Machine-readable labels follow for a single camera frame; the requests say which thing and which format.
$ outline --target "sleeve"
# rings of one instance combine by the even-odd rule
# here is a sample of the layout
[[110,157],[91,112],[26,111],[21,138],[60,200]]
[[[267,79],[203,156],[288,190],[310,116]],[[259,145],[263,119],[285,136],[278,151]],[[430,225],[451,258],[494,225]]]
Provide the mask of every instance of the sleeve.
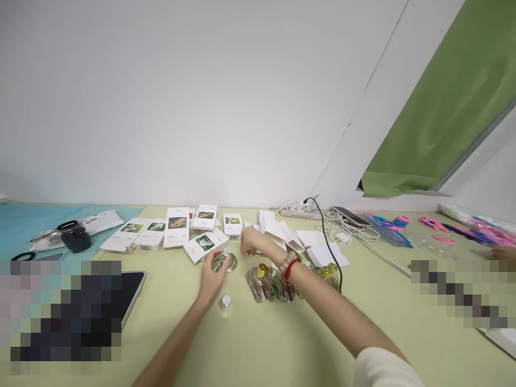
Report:
[[354,387],[425,387],[404,360],[382,348],[366,348],[355,360]]

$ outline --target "hand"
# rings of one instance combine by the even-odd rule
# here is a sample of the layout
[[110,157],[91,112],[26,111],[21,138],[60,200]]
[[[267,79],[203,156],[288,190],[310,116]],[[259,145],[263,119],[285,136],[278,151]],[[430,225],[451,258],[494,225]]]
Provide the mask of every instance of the hand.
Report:
[[213,271],[213,260],[217,255],[223,252],[224,250],[212,250],[204,260],[197,300],[206,307],[210,307],[215,302],[220,288],[222,288],[222,284],[224,283],[224,279],[226,278],[227,268],[231,263],[231,257],[228,255],[219,272],[215,273],[215,271]]
[[254,233],[259,232],[250,226],[242,229],[240,234],[240,254],[256,255],[257,248],[254,242]]

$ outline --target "beaded bracelet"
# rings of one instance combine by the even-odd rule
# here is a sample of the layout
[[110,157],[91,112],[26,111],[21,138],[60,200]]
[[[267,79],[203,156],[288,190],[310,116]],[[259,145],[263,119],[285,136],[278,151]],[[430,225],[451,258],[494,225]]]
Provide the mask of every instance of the beaded bracelet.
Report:
[[296,253],[290,252],[286,259],[283,261],[283,263],[278,266],[278,273],[280,275],[283,275],[287,267],[292,263],[294,259],[296,259]]

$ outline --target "black cable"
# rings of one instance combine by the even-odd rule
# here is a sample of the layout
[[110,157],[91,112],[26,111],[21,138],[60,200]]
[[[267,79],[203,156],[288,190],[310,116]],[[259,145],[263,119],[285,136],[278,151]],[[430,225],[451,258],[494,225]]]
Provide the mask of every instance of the black cable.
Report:
[[340,268],[340,265],[339,263],[337,262],[337,259],[335,258],[335,255],[333,255],[333,251],[330,249],[329,247],[329,243],[328,243],[328,238],[326,237],[326,231],[324,230],[324,216],[323,216],[323,212],[321,211],[321,208],[319,207],[319,204],[317,204],[316,200],[312,197],[310,198],[306,198],[304,201],[303,201],[303,204],[306,204],[306,202],[308,202],[309,199],[312,199],[313,202],[316,204],[317,206],[317,209],[319,210],[319,213],[321,214],[321,220],[322,220],[322,234],[324,235],[324,239],[326,240],[326,246],[328,246],[328,250],[329,250],[329,253],[332,255],[333,257],[333,260],[335,261],[335,264],[337,265],[337,267],[339,268],[339,273],[340,273],[340,283],[339,283],[339,291],[340,293],[342,294],[342,269]]

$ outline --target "person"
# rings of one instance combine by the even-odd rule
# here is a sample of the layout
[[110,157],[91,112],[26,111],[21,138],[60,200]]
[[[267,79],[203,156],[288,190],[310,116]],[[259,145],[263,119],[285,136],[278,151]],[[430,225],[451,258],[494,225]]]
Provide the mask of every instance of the person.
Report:
[[[289,259],[288,254],[270,237],[252,227],[242,230],[240,249],[242,255],[255,255],[257,250],[261,250],[278,268],[285,266],[288,263],[285,260]],[[197,299],[133,387],[173,384],[195,332],[224,282],[230,258],[226,258],[218,273],[212,269],[214,257],[222,252],[215,250],[206,257]],[[399,348],[330,284],[300,262],[290,266],[289,281],[355,357],[355,386],[423,386]]]

